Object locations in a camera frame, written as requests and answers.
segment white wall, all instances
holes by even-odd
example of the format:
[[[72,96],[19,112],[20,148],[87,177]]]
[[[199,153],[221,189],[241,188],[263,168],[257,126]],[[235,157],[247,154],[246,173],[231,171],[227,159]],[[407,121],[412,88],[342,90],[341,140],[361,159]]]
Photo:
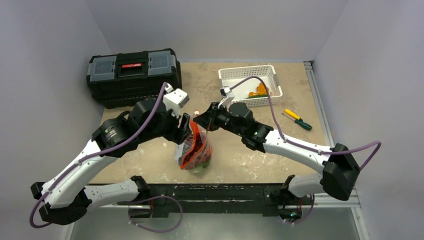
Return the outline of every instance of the white wall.
[[[113,53],[183,61],[309,61],[348,0],[86,0]]]
[[[351,0],[314,64],[335,139],[382,140],[357,181],[371,239],[423,239],[423,13],[422,0]]]
[[[0,238],[58,239],[59,226],[30,227],[30,186],[60,172],[98,126],[85,75],[110,50],[83,0],[2,1],[0,33]]]

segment black toolbox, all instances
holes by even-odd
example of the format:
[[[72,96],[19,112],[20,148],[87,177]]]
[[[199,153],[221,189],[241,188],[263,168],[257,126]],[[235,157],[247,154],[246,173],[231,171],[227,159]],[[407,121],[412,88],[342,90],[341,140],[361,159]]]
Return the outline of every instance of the black toolbox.
[[[86,80],[93,99],[107,109],[157,96],[164,82],[174,89],[183,87],[180,62],[170,48],[93,56]]]

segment speckled table surface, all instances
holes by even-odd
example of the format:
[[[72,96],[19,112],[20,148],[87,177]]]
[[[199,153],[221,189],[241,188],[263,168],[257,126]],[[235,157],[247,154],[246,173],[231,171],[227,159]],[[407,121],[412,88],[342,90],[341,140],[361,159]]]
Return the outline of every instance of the speckled table surface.
[[[190,115],[198,109],[204,112],[211,102],[221,100],[218,70],[255,65],[274,66],[281,84],[283,97],[274,104],[274,111],[283,132],[289,136],[326,145],[314,98],[303,63],[181,63],[182,88],[190,101],[183,108]],[[102,122],[115,118],[132,107],[105,109]],[[270,107],[250,108],[254,118],[273,126]],[[313,126],[306,131],[291,119],[281,115],[290,109]],[[304,175],[313,170],[279,155],[252,151],[241,138],[224,130],[208,133],[213,154],[209,167],[201,173],[181,170],[174,160],[175,144],[164,138],[156,138],[140,144],[137,150],[103,169],[92,183],[118,183],[133,175],[141,175],[148,183],[281,183],[287,176]]]

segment red plastic bag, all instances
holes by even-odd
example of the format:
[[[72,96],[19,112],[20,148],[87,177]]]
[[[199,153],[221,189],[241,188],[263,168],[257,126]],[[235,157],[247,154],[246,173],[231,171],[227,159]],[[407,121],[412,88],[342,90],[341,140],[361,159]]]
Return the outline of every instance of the red plastic bag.
[[[190,119],[189,135],[182,144],[176,146],[175,160],[182,170],[200,170],[209,166],[212,147],[207,138],[207,131]]]

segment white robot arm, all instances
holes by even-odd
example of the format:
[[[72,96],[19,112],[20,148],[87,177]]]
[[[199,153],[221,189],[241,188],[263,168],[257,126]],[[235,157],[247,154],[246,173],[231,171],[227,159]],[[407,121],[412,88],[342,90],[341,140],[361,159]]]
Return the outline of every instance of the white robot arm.
[[[125,153],[133,151],[138,144],[154,138],[164,137],[168,141],[181,144],[191,133],[190,116],[181,115],[181,108],[189,96],[181,89],[173,90],[168,84],[167,94],[149,121],[156,99],[139,101],[133,110],[123,112],[117,118],[106,120],[92,135],[80,154],[56,177],[48,182],[36,182],[31,186],[35,199],[44,202],[39,212],[43,221],[67,225],[80,219],[88,210],[104,205],[145,200],[151,197],[148,185],[141,176],[115,184],[88,185],[102,169],[115,162]],[[241,136],[241,141],[249,149],[263,153],[277,154],[304,164],[316,173],[307,176],[289,176],[281,187],[286,195],[301,198],[307,194],[328,193],[339,199],[349,199],[360,169],[351,154],[329,155],[296,146],[298,143],[324,152],[340,152],[347,148],[337,144],[334,148],[315,145],[294,137],[281,135],[271,126],[255,121],[253,113],[244,103],[234,103],[228,110],[226,105],[234,97],[229,89],[222,89],[224,99],[211,103],[209,109],[193,119],[209,131],[219,128]],[[139,128],[148,122],[142,132]],[[132,139],[125,146],[107,154],[93,156],[84,162],[81,158],[114,148]]]

